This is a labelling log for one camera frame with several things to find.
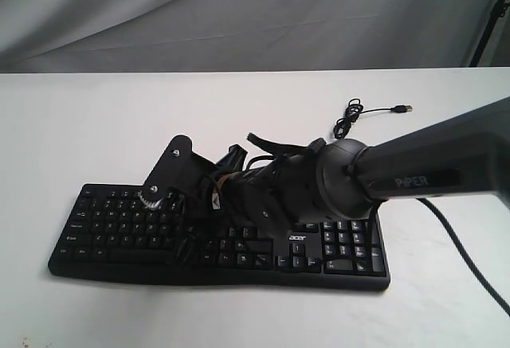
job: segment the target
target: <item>fabric backdrop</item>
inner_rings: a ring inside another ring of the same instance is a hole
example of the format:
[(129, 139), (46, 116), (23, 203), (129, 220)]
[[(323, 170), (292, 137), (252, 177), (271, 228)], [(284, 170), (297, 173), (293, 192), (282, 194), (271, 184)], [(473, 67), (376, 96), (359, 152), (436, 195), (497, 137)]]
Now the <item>fabric backdrop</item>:
[(453, 67), (493, 1), (0, 0), (0, 71)]

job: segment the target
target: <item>space bar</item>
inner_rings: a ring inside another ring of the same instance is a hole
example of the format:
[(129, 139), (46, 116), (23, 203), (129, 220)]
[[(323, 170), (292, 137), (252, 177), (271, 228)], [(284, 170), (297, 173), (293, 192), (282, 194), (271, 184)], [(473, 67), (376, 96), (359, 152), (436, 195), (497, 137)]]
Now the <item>space bar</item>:
[(171, 252), (165, 250), (134, 250), (126, 248), (112, 248), (110, 263), (145, 263), (163, 264), (171, 257)]

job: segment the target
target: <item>white table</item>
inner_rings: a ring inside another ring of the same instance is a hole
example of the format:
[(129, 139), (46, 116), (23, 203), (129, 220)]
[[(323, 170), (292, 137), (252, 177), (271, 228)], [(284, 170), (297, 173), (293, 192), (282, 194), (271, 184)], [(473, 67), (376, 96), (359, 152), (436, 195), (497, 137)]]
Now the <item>white table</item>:
[[(377, 144), (509, 89), (510, 68), (0, 76), (0, 346), (508, 346), (510, 321), (413, 200), (380, 210), (392, 275), (381, 294), (94, 283), (52, 277), (46, 263), (82, 184), (142, 183), (173, 135), (214, 161), (233, 143), (256, 154), (250, 131), (326, 137), (353, 97), (412, 104), (353, 127)], [(491, 196), (434, 203), (510, 299), (510, 212)]]

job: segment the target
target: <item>keyboard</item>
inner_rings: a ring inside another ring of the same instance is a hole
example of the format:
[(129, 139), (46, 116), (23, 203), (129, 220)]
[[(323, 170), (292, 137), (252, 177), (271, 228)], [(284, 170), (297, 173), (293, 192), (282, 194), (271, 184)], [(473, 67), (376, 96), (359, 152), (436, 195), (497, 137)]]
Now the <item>keyboard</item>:
[[(381, 291), (390, 283), (379, 217), (370, 251), (364, 219), (298, 223), (279, 240), (236, 220), (236, 227), (219, 229), (185, 264), (174, 264), (178, 246), (172, 209), (164, 202), (149, 211), (138, 191), (139, 186), (84, 185), (49, 259), (50, 272), (83, 280), (188, 286)], [(335, 259), (323, 263), (328, 257)]]

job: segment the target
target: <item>black keyboard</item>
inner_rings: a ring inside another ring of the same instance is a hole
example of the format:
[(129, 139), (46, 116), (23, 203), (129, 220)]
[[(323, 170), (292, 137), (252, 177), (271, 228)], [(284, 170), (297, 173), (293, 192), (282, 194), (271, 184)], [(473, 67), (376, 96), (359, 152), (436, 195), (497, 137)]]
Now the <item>black keyboard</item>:
[[(49, 259), (55, 276), (163, 285), (282, 285), (380, 291), (388, 287), (379, 219), (367, 251), (367, 220), (295, 224), (274, 240), (246, 223), (225, 227), (184, 265), (175, 217), (145, 209), (138, 186), (85, 185)], [(335, 259), (321, 264), (321, 260)]]

